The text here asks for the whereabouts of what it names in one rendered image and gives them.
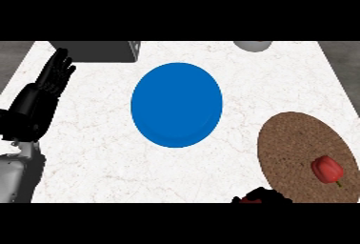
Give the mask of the red bell pepper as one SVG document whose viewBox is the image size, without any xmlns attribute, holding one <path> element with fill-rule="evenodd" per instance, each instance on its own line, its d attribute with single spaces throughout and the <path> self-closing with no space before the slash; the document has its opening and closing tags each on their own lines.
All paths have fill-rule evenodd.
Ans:
<svg viewBox="0 0 360 244">
<path fill-rule="evenodd" d="M 323 155 L 314 160 L 311 169 L 316 178 L 323 184 L 336 183 L 338 186 L 342 186 L 341 178 L 344 177 L 344 168 L 328 155 Z"/>
</svg>

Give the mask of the brown woven round placemat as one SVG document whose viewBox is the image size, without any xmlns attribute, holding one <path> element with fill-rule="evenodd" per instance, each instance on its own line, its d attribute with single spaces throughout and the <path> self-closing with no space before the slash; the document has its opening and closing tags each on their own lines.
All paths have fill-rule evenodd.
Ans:
<svg viewBox="0 0 360 244">
<path fill-rule="evenodd" d="M 311 163 L 328 155 L 342 166 L 341 186 L 316 178 Z M 282 112 L 264 123 L 257 139 L 260 167 L 271 188 L 294 203 L 357 203 L 360 170 L 332 128 L 301 112 Z"/>
</svg>

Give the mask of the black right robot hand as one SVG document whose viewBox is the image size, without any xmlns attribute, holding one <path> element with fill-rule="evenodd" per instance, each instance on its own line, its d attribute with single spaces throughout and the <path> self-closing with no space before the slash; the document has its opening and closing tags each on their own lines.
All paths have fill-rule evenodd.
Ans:
<svg viewBox="0 0 360 244">
<path fill-rule="evenodd" d="M 251 200 L 261 199 L 263 204 L 286 204 L 292 202 L 292 200 L 285 198 L 285 196 L 276 190 L 267 190 L 263 187 L 254 189 L 249 193 L 246 193 L 245 196 Z M 232 198 L 232 203 L 239 203 L 239 200 L 243 197 L 235 196 Z"/>
</svg>

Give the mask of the blue round plate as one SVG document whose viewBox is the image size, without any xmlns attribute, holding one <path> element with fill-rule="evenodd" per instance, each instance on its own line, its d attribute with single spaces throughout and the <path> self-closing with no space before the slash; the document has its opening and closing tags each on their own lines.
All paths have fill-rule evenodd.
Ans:
<svg viewBox="0 0 360 244">
<path fill-rule="evenodd" d="M 167 63 L 140 78 L 131 115 L 142 135 L 159 146 L 184 148 L 214 131 L 223 94 L 211 74 L 189 63 Z"/>
</svg>

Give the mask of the pale grey round bowl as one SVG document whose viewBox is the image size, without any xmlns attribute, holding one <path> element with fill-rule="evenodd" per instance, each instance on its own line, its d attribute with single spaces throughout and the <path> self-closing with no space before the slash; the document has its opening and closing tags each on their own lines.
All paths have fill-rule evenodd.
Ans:
<svg viewBox="0 0 360 244">
<path fill-rule="evenodd" d="M 249 52 L 266 51 L 271 45 L 271 41 L 235 41 L 235 45 Z"/>
</svg>

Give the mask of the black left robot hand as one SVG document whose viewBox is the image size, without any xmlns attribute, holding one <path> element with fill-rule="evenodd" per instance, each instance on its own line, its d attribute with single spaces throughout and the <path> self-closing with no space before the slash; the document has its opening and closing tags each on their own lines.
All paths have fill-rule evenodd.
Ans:
<svg viewBox="0 0 360 244">
<path fill-rule="evenodd" d="M 44 136 L 74 71 L 68 50 L 59 48 L 44 64 L 37 81 L 25 85 L 10 107 L 0 109 L 3 140 L 37 142 Z"/>
</svg>

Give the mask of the dark grey box appliance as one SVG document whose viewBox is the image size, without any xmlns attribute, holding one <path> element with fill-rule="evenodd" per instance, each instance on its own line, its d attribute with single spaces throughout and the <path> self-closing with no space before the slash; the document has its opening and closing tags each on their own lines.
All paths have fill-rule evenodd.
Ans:
<svg viewBox="0 0 360 244">
<path fill-rule="evenodd" d="M 139 56 L 139 41 L 50 41 L 55 49 L 66 49 L 75 62 L 133 63 Z"/>
</svg>

